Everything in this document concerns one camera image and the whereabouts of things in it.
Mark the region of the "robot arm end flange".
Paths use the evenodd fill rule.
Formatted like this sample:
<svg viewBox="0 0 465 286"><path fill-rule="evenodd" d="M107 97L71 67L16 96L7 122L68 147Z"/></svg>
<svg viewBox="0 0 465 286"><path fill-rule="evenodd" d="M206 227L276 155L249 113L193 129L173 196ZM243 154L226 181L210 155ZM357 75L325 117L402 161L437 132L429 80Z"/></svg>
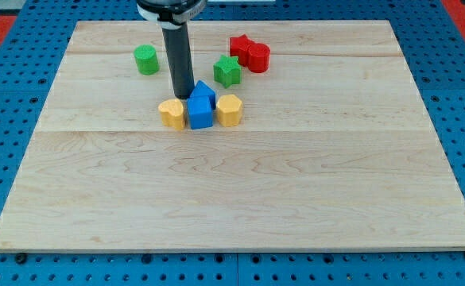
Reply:
<svg viewBox="0 0 465 286"><path fill-rule="evenodd" d="M162 29L179 29L201 13L207 0L137 0L139 14Z"/></svg>

